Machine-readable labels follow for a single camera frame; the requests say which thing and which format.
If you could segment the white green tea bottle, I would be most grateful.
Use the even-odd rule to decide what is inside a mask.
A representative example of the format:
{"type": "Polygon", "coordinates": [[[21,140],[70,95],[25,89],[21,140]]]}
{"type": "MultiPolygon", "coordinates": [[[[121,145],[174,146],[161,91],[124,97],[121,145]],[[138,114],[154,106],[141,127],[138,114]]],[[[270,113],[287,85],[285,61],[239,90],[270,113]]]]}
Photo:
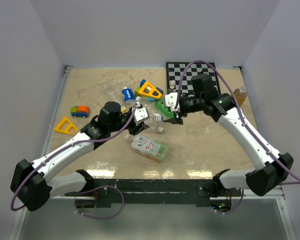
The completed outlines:
{"type": "Polygon", "coordinates": [[[166,145],[142,134],[127,134],[124,138],[130,144],[131,149],[139,155],[158,163],[165,160],[169,149],[166,145]]]}

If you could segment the amber tea bottle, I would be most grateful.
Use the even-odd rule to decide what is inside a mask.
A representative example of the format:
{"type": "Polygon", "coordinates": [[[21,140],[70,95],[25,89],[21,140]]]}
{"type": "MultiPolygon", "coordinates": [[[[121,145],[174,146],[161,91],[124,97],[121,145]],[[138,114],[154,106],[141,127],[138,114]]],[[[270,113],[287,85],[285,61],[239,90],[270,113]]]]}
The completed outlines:
{"type": "Polygon", "coordinates": [[[238,102],[238,105],[241,107],[248,95],[247,88],[245,86],[241,86],[240,88],[235,89],[233,93],[238,102]]]}

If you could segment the white blue bottle cap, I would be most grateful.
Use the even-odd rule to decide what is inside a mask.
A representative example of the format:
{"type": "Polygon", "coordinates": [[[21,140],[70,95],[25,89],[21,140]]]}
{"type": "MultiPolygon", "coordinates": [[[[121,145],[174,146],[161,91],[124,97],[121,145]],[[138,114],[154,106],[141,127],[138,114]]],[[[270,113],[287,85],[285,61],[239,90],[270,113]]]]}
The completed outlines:
{"type": "Polygon", "coordinates": [[[156,117],[156,121],[157,121],[158,123],[162,123],[162,122],[164,121],[164,117],[163,117],[162,115],[158,115],[158,116],[156,117]]]}

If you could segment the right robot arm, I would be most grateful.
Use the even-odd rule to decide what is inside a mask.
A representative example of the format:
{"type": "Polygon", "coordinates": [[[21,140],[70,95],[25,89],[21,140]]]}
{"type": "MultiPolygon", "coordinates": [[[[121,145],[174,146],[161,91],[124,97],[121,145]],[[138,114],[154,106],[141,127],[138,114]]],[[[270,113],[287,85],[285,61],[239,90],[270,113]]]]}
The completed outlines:
{"type": "Polygon", "coordinates": [[[170,92],[164,96],[163,105],[174,114],[168,122],[181,125],[182,118],[188,114],[204,112],[232,135],[253,165],[252,169],[225,169],[216,174],[207,188],[210,195],[223,197],[231,189],[239,188],[264,196],[285,181],[293,157],[289,153],[281,154],[269,144],[236,107],[233,97],[217,91],[211,76],[199,74],[191,82],[194,95],[178,96],[177,92],[170,92]]]}

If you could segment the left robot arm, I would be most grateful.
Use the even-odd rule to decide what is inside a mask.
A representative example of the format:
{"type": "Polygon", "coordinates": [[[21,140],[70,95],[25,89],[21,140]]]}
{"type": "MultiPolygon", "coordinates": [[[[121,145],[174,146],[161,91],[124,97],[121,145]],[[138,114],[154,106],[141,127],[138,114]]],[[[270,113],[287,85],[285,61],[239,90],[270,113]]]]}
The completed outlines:
{"type": "Polygon", "coordinates": [[[94,184],[86,171],[77,170],[64,176],[58,176],[58,173],[124,130],[133,136],[139,134],[148,128],[144,123],[148,117],[148,110],[140,103],[135,103],[128,112],[122,113],[119,103],[109,101],[64,145],[31,162],[21,160],[15,167],[10,185],[14,193],[11,210],[17,211],[14,206],[16,199],[33,212],[58,195],[78,192],[82,196],[89,196],[94,184]]]}

